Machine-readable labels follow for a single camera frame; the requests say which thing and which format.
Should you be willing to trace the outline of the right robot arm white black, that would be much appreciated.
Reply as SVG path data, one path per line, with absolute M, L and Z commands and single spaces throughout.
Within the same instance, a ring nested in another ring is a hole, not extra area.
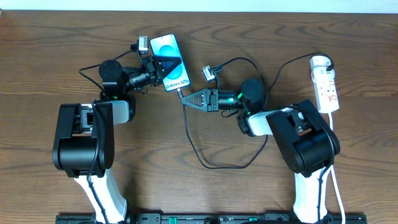
M 178 96 L 183 106 L 204 112 L 240 110 L 237 123 L 243 134 L 273 136 L 282 158 L 295 174 L 293 213 L 297 221 L 326 221 L 325 181 L 340 152 L 340 144 L 311 101 L 267 110 L 267 93 L 263 84 L 253 78 L 243 81 L 235 91 L 205 88 Z

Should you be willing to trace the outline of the Samsung Galaxy smartphone blue screen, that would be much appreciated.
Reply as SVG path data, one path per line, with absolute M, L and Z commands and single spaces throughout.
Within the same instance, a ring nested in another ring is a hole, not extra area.
M 150 40 L 152 52 L 159 60 L 162 72 L 166 76 L 162 79 L 166 91 L 189 86 L 190 79 L 178 47 L 174 34 L 167 34 Z

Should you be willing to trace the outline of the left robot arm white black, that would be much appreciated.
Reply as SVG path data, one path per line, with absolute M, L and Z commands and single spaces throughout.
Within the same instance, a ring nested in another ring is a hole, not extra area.
M 100 99 L 60 106 L 53 163 L 83 188 L 95 212 L 58 215 L 56 223 L 135 223 L 111 170 L 114 126 L 128 123 L 135 116 L 136 100 L 129 91 L 160 85 L 182 59 L 147 56 L 140 57 L 139 62 L 139 67 L 123 67 L 116 58 L 105 60 L 97 65 L 103 81 Z

